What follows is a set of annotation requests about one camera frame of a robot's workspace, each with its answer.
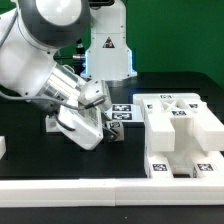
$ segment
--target white robotic device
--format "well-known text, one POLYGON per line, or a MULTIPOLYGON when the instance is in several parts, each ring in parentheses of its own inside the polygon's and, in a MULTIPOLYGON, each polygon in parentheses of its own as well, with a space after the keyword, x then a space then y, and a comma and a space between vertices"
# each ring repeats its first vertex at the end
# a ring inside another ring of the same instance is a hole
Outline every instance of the white robotic device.
POLYGON ((126 8, 121 0, 109 7, 92 7, 91 46, 86 51, 82 77, 106 80, 109 86, 126 84, 137 76, 132 51, 126 44, 126 8))
POLYGON ((101 110, 111 106, 107 85, 96 79, 86 85, 86 81, 53 60, 59 48, 74 43, 85 32, 90 18, 89 2, 12 2, 17 9, 2 15, 0 23, 1 85, 26 100, 34 100, 43 109, 55 112, 53 119, 47 119, 48 130, 62 131, 84 149, 95 148, 103 138, 101 110), (13 26, 10 32, 7 30, 9 25, 13 26))

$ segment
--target black cable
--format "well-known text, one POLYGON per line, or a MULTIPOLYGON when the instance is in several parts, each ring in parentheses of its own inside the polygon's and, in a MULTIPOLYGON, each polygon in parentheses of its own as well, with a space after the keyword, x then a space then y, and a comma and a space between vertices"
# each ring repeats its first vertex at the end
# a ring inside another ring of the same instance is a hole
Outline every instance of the black cable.
POLYGON ((56 113, 54 113, 54 117, 55 117, 55 120, 57 121, 57 123, 60 124, 64 129, 66 129, 68 131, 75 131, 74 128, 71 128, 68 125, 66 125, 65 123, 63 123, 62 121, 60 121, 58 118, 58 115, 56 113))

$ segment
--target white block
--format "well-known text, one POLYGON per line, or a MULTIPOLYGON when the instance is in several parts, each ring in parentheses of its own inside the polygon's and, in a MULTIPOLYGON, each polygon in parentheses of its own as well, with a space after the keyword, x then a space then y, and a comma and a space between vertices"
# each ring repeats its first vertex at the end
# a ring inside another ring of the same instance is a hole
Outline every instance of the white block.
POLYGON ((145 171, 148 178, 173 178, 167 158, 145 157, 145 171))
POLYGON ((220 172, 211 158, 202 154, 192 153, 187 158, 187 163, 192 168, 192 178, 217 178, 220 176, 220 172))
POLYGON ((148 130, 148 145, 152 151, 174 151, 175 130, 165 114, 147 114, 145 128, 148 130))
POLYGON ((194 135, 204 151, 224 150, 224 125, 209 109, 194 117, 194 135))

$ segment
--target white platform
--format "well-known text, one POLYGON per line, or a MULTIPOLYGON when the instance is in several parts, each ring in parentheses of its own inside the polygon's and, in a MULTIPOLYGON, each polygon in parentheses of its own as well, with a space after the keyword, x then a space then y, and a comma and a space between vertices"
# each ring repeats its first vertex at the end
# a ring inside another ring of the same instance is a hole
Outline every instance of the white platform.
POLYGON ((206 103, 196 94, 139 94, 134 104, 148 178, 0 181, 0 207, 224 204, 224 126, 206 103))

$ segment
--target green background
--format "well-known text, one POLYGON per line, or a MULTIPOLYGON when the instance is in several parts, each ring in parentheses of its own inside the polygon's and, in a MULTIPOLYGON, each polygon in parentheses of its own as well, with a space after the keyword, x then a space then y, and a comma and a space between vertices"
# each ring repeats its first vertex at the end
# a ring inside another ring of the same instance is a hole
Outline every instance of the green background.
MULTIPOLYGON (((224 87, 224 0, 124 2, 127 43, 138 72, 203 72, 224 87)), ((13 6, 0 0, 0 13, 13 6)), ((89 33, 83 38, 85 47, 89 33)), ((72 54, 74 46, 60 52, 72 54)))

